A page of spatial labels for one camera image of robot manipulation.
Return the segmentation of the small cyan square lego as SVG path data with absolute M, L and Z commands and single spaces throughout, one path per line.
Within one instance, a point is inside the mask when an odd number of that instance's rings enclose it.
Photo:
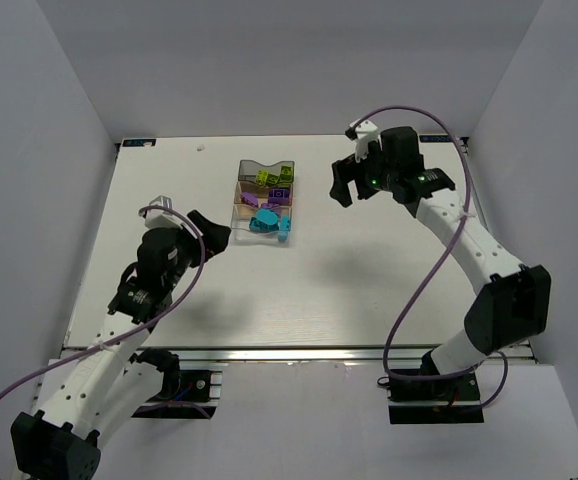
M 263 227 L 261 226 L 261 223 L 259 222 L 259 220 L 257 218 L 253 217 L 250 219 L 249 230 L 252 232 L 256 232 L 256 233 L 262 232 Z

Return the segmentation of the purple round lego piece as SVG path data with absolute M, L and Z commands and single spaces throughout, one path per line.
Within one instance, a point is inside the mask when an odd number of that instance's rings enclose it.
M 260 209 L 264 209 L 264 210 L 270 210 L 270 211 L 281 211 L 284 206 L 281 204 L 276 204 L 276 203 L 262 203 L 259 206 Z

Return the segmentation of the cyan lego brick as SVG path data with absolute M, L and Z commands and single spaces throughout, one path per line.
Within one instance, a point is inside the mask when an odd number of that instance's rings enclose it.
M 291 231 L 291 217 L 283 215 L 278 223 L 277 240 L 279 243 L 286 243 Z

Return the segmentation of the purple square lego brick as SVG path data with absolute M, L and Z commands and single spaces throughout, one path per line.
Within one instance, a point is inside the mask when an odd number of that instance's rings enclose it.
M 289 205 L 291 191 L 288 188 L 273 188 L 268 192 L 268 202 L 279 205 Z

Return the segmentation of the long green lego brick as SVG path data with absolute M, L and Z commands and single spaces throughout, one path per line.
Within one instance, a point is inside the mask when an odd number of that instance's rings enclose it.
M 255 177 L 255 183 L 260 186 L 265 186 L 267 184 L 269 173 L 264 170 L 259 170 Z

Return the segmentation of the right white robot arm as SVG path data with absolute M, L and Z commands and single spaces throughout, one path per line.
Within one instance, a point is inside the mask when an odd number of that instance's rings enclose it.
M 475 293 L 462 329 L 421 361 L 422 382 L 449 381 L 477 368 L 492 353 L 541 334 L 547 323 L 551 277 L 509 253 L 470 213 L 470 196 L 440 168 L 428 168 L 417 132 L 379 130 L 372 122 L 350 126 L 355 151 L 332 165 L 330 196 L 349 207 L 354 185 L 359 199 L 387 192 L 444 245 Z

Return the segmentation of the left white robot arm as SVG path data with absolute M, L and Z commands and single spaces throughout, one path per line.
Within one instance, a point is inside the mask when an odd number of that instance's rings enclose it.
M 178 356 L 142 346 L 173 310 L 185 272 L 222 253 L 231 230 L 196 210 L 180 218 L 151 206 L 141 215 L 146 231 L 136 259 L 121 274 L 97 336 L 60 387 L 11 426 L 17 467 L 33 479 L 92 478 L 103 445 L 144 404 L 178 402 Z

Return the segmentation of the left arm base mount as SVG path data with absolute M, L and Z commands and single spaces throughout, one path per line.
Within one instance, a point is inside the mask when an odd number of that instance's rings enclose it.
M 142 419 L 211 419 L 220 398 L 223 372 L 209 367 L 181 364 L 180 357 L 168 350 L 148 348 L 134 353 L 131 366 L 149 364 L 162 380 L 161 390 L 134 414 Z

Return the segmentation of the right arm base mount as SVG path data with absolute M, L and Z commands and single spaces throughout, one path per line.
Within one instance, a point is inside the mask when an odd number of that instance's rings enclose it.
M 388 375 L 376 381 L 387 392 L 391 425 L 450 425 L 482 424 L 483 408 L 478 382 L 474 373 L 439 380 L 414 380 L 419 368 L 392 369 L 392 373 L 407 376 L 394 379 Z

